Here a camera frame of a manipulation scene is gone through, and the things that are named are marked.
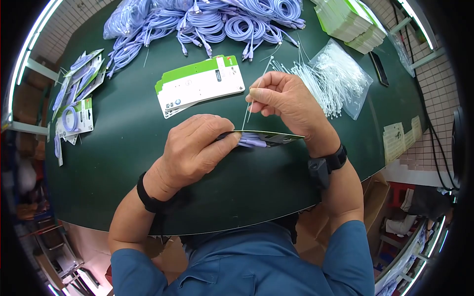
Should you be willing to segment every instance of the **plastic bag of cable ties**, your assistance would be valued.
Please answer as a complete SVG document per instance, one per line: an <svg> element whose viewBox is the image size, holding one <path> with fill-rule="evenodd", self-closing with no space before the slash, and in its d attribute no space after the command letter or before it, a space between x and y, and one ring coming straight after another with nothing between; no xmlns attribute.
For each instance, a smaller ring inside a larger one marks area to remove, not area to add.
<svg viewBox="0 0 474 296"><path fill-rule="evenodd" d="M127 37L141 27L150 11L151 0L123 0L104 25L104 39Z"/></svg>

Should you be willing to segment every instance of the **clear plastic bag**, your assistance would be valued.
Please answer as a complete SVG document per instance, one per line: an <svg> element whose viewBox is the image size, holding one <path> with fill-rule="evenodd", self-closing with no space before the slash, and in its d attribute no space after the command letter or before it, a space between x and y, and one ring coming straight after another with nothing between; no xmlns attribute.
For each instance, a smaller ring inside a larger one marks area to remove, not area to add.
<svg viewBox="0 0 474 296"><path fill-rule="evenodd" d="M357 120L369 87L374 81L369 74L334 39L328 41L309 61L309 65L313 67L319 87L325 96L318 98L320 104L322 102L325 105L325 102L334 100L342 102L345 112L353 120Z"/></svg>
<svg viewBox="0 0 474 296"><path fill-rule="evenodd" d="M151 9L169 9L188 11L192 7L194 0L151 0Z"/></svg>
<svg viewBox="0 0 474 296"><path fill-rule="evenodd" d="M408 57L408 52L400 38L398 36L393 36L392 34L388 34L387 37L397 50L398 57L400 58L400 62L405 70L407 70L408 74L415 78L415 70L413 70L411 67L411 59Z"/></svg>
<svg viewBox="0 0 474 296"><path fill-rule="evenodd" d="M143 25L150 0L123 0L104 24L104 39L127 37Z"/></svg>

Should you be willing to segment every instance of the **dark green work table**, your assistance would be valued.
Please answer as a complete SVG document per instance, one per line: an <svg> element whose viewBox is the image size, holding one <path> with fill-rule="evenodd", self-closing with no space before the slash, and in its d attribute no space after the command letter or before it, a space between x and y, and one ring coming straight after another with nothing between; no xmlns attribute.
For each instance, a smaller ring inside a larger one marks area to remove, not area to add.
<svg viewBox="0 0 474 296"><path fill-rule="evenodd" d="M87 20L71 37L63 55L62 66L69 68L86 50L105 48L107 57L114 40L103 40L102 29L119 1L115 1ZM301 18L304 30L290 35L301 43L312 58L329 40L321 30L313 4L304 1ZM245 43L226 38L212 44L215 55L240 57ZM239 67L248 87L260 75L267 61L259 62L274 51L263 43L254 61ZM193 106L164 119L154 85L164 72L207 58L203 48L187 45L189 56L181 52L175 33L155 40L143 67L147 49L125 69L107 79L93 92L94 131L81 134L82 144L62 142L64 165L59 167L54 142L46 148L46 172L56 217L84 227L108 231L117 205L134 187L138 176L162 155L168 131L194 114L211 113L242 126L248 91ZM382 142L383 127L402 122L405 132L411 119L424 116L415 80L399 62L395 48L386 38L375 49L385 68L390 87L379 84L368 55L344 46L344 49L374 79L359 118L354 121L344 111L330 122L345 144L351 163L360 180L385 166ZM284 42L275 59L287 67L298 60L298 49ZM54 100L59 87L51 93ZM48 112L51 120L52 111ZM278 117L253 114L246 128L289 132ZM179 200L164 222L163 231L152 227L150 234L177 235L205 233L268 221L317 204L320 194L312 189L307 175L307 151L303 141L266 149L237 147L213 172L185 188L186 198Z"/></svg>

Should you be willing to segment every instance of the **right hand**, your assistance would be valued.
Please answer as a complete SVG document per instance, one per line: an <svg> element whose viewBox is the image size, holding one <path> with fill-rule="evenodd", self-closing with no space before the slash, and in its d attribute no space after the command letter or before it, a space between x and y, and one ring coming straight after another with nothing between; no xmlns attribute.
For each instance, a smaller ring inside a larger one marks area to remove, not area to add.
<svg viewBox="0 0 474 296"><path fill-rule="evenodd" d="M298 76L267 72L250 86L245 100L254 100L250 112L260 112L265 117L278 115L293 133L305 136L310 157L331 155L339 149L336 131Z"/></svg>

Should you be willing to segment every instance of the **black wrist strap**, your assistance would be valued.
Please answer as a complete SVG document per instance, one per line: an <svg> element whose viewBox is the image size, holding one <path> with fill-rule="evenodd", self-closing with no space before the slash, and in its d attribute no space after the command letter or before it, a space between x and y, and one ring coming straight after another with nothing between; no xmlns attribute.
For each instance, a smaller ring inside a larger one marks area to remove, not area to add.
<svg viewBox="0 0 474 296"><path fill-rule="evenodd" d="M143 205L145 206L145 210L151 213L162 213L166 206L166 202L160 201L156 198L150 197L147 192L145 191L145 187L143 186L143 177L145 176L146 171L140 175L138 178L137 183L137 193L138 197L142 201Z"/></svg>

